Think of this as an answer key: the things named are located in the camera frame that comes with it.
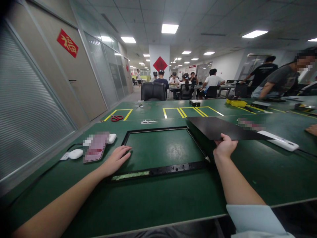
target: black box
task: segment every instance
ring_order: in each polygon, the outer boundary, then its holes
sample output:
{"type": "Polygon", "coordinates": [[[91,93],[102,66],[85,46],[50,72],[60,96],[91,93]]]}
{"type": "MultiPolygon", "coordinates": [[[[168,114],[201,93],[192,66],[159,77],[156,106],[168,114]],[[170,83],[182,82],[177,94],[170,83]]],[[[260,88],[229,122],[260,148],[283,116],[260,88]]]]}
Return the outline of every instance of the black box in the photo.
{"type": "Polygon", "coordinates": [[[270,103],[254,101],[253,103],[251,103],[250,106],[257,107],[260,109],[267,109],[270,105],[271,105],[270,103]]]}
{"type": "Polygon", "coordinates": [[[200,106],[199,100],[189,100],[189,104],[192,106],[200,106]]]}

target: light blue sleeve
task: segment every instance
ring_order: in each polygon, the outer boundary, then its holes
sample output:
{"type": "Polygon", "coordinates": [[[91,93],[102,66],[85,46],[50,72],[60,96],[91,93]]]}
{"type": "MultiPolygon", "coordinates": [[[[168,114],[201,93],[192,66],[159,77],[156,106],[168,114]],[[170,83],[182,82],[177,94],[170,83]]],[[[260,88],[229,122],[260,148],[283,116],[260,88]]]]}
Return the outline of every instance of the light blue sleeve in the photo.
{"type": "Polygon", "coordinates": [[[227,205],[227,211],[235,224],[237,233],[246,231],[287,235],[284,227],[269,206],[227,205]]]}

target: white t-shirt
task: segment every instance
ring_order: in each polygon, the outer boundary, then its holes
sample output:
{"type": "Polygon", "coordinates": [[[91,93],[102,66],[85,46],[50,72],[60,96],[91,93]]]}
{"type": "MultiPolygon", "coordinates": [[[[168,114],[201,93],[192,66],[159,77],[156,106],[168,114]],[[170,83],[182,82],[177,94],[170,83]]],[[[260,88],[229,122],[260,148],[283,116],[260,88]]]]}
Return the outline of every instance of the white t-shirt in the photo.
{"type": "Polygon", "coordinates": [[[178,78],[175,78],[175,82],[174,82],[173,78],[170,78],[169,83],[180,83],[180,82],[179,82],[178,78]]]}
{"type": "Polygon", "coordinates": [[[218,86],[222,81],[222,78],[215,75],[210,75],[205,80],[206,89],[208,89],[210,86],[218,86]]]}
{"type": "Polygon", "coordinates": [[[181,85],[182,85],[182,84],[185,84],[185,82],[186,82],[186,81],[182,81],[182,82],[180,82],[178,86],[179,86],[179,87],[181,87],[181,85]]]}

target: human hand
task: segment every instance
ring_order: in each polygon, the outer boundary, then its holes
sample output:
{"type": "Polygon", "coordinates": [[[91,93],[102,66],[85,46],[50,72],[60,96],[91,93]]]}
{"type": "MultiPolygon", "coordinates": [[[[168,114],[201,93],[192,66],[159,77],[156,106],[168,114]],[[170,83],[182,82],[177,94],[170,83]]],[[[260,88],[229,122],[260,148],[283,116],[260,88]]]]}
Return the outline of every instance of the human hand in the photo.
{"type": "Polygon", "coordinates": [[[123,163],[125,161],[127,161],[127,159],[130,157],[131,153],[127,153],[125,156],[123,156],[127,151],[129,151],[132,147],[130,146],[120,146],[117,147],[112,154],[110,155],[110,157],[102,164],[100,165],[100,167],[98,169],[96,169],[96,172],[102,177],[108,177],[110,175],[112,175],[113,173],[115,173],[120,167],[121,165],[123,165],[123,163]]]}
{"type": "Polygon", "coordinates": [[[230,158],[232,152],[237,147],[238,141],[231,140],[228,135],[221,133],[222,140],[215,140],[217,147],[214,149],[214,157],[230,158]]]}

